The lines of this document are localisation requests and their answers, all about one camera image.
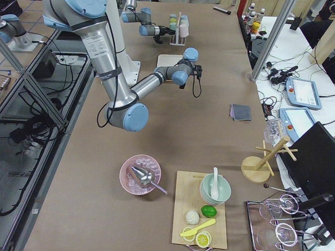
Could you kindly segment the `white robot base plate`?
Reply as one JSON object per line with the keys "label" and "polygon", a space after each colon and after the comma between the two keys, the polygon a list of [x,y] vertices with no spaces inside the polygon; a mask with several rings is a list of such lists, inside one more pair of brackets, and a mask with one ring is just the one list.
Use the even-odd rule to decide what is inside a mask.
{"label": "white robot base plate", "polygon": [[123,69],[127,84],[132,86],[137,83],[140,72],[140,61],[134,61],[126,54],[126,66]]}

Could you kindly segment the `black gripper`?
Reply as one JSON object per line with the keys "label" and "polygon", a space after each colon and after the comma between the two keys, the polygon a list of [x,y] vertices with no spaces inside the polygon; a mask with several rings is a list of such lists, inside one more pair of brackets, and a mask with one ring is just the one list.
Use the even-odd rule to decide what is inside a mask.
{"label": "black gripper", "polygon": [[193,67],[193,76],[195,76],[198,80],[201,79],[202,72],[203,72],[203,69],[202,69],[201,65],[194,65],[194,67]]}
{"label": "black gripper", "polygon": [[153,39],[155,43],[162,44],[163,41],[161,40],[161,36],[164,36],[166,34],[168,35],[175,35],[175,30],[170,29],[169,27],[165,26],[153,26],[154,33],[153,33]]}

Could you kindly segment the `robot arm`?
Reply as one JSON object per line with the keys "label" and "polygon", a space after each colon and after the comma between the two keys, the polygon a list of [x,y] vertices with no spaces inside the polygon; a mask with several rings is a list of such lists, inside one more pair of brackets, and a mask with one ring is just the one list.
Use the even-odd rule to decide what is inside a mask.
{"label": "robot arm", "polygon": [[137,1],[126,1],[125,11],[121,13],[121,19],[125,23],[140,23],[139,33],[144,37],[153,37],[157,44],[162,44],[161,36],[175,35],[175,30],[166,26],[158,26],[151,20],[151,9],[148,7],[136,11]]}
{"label": "robot arm", "polygon": [[109,96],[106,122],[130,132],[144,128],[149,119],[147,107],[140,100],[165,81],[183,88],[189,76],[200,78],[202,67],[196,64],[198,51],[187,48],[173,66],[157,67],[153,73],[130,87],[118,61],[117,43],[123,42],[120,20],[151,23],[149,9],[119,13],[116,1],[43,1],[43,19],[48,27],[80,36],[90,61]]}

